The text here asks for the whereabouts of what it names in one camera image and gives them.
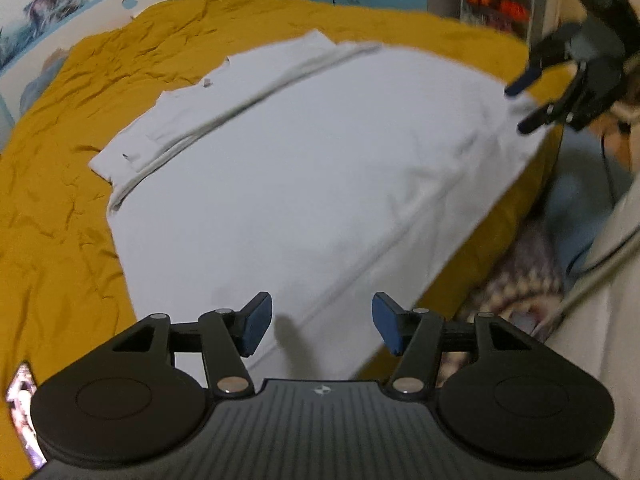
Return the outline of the mustard yellow bed cover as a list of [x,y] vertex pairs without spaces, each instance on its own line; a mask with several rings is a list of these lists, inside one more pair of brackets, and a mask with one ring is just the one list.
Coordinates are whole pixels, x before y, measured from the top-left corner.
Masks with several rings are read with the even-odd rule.
[[90,159],[163,92],[310,30],[422,49],[503,81],[527,58],[525,44],[490,28],[309,0],[172,0],[81,40],[1,156],[3,385],[21,364],[48,378],[134,322],[106,222],[108,186]]

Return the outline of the white headboard with apple cutouts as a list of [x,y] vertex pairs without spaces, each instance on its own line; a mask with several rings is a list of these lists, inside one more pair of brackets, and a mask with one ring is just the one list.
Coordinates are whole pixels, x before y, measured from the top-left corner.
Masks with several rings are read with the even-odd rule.
[[58,49],[69,49],[86,37],[130,23],[154,4],[168,0],[91,0],[79,11],[53,26],[1,70],[1,117],[13,127],[21,118],[21,96],[40,73],[46,58]]

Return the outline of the wall poster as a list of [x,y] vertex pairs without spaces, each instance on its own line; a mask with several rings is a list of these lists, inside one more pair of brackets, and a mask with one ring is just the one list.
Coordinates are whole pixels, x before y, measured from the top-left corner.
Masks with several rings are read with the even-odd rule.
[[1,67],[18,58],[52,27],[83,8],[89,0],[32,0],[22,18],[1,24]]

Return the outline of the blue pillow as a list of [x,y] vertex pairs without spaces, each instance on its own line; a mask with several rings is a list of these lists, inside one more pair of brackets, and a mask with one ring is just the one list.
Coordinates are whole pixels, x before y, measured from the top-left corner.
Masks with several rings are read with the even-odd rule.
[[68,52],[66,50],[56,50],[43,63],[40,74],[32,80],[21,95],[20,114],[25,115],[26,112],[35,104],[47,90],[53,79],[64,65]]

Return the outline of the white printed t-shirt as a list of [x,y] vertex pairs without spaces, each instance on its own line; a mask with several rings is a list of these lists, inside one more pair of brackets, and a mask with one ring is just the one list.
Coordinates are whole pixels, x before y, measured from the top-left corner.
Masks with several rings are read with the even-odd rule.
[[416,303],[539,152],[516,128],[534,108],[411,48],[310,32],[233,55],[91,161],[134,314],[268,292],[255,380],[355,375],[373,295]]

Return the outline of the patterned rug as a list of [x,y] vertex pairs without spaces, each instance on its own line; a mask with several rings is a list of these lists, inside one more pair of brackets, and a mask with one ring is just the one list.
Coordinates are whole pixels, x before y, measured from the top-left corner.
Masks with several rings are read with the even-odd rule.
[[473,322],[477,313],[491,313],[544,342],[558,327],[563,297],[563,273],[551,238],[541,221],[531,221],[454,319]]

